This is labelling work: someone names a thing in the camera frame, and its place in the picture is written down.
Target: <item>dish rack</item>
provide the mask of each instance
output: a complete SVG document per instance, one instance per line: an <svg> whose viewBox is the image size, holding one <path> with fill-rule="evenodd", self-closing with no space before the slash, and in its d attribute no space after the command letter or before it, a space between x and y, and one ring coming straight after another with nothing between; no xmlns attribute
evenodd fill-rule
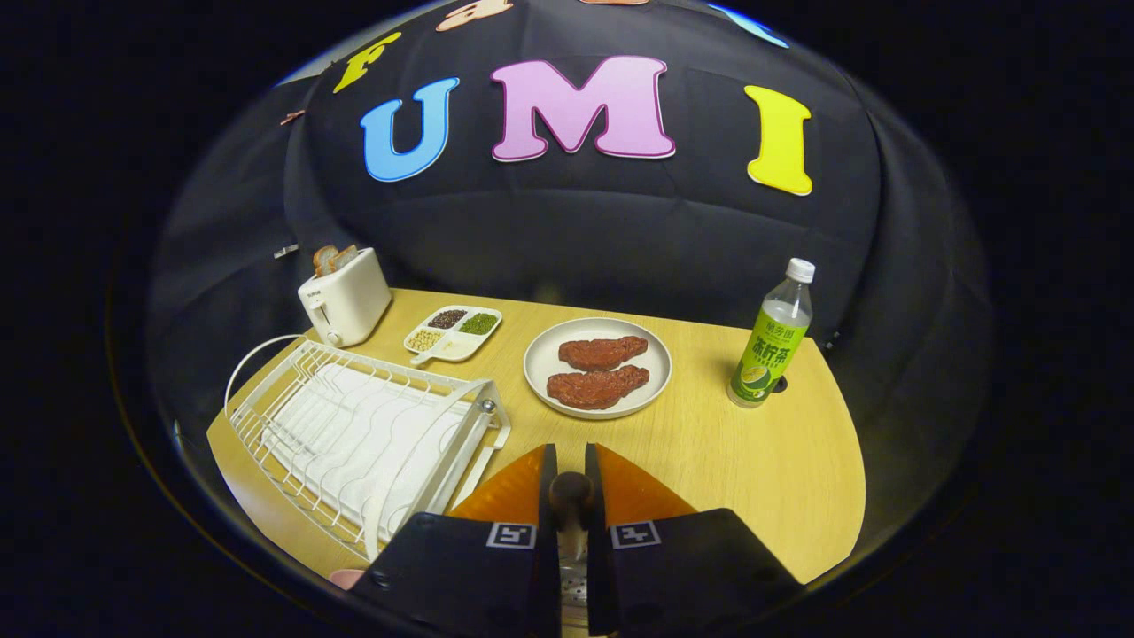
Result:
<svg viewBox="0 0 1134 638"><path fill-rule="evenodd" d="M299 346L228 415L247 360L296 337ZM443 513L467 470L454 503L463 501L511 431L491 380L423 373L303 335L249 352L229 380L225 409L279 492L369 562L412 514ZM489 429L496 441L483 445Z"/></svg>

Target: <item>green tea bottle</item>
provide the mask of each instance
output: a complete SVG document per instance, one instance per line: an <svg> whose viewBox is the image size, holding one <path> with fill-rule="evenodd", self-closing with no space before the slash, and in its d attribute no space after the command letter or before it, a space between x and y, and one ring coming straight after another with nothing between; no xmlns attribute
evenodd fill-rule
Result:
<svg viewBox="0 0 1134 638"><path fill-rule="evenodd" d="M742 408L759 408L768 400L811 325L807 283L815 265L802 258L787 264L787 279L768 292L760 305L748 347L728 383L728 398Z"/></svg>

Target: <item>white bottle cap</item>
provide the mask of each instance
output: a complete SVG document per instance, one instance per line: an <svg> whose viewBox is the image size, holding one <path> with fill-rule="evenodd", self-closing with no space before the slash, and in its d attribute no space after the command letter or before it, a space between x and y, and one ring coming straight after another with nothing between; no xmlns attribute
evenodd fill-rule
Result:
<svg viewBox="0 0 1134 638"><path fill-rule="evenodd" d="M787 262L787 275L801 283L810 283L815 278L815 264L793 256L792 261Z"/></svg>

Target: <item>pink letter m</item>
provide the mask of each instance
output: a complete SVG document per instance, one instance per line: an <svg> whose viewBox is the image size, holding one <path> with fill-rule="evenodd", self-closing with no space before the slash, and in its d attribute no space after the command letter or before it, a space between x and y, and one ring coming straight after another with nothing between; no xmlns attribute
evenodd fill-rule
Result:
<svg viewBox="0 0 1134 638"><path fill-rule="evenodd" d="M492 79L503 84L503 139L492 147L492 156L524 161L547 152L548 142L535 134L536 111L559 145L574 153L607 109L607 129L594 141L599 151L624 158L668 158L677 145L661 125L658 76L665 71L661 60L615 56L602 60L583 87L575 88L543 60L499 68Z"/></svg>

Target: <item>bottle label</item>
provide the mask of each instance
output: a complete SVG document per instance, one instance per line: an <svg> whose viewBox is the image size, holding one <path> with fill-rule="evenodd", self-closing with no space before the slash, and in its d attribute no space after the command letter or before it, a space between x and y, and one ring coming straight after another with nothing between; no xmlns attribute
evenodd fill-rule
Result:
<svg viewBox="0 0 1134 638"><path fill-rule="evenodd" d="M729 383L736 397L751 403L767 400L806 332L806 326L799 329L772 321L761 308L748 346Z"/></svg>

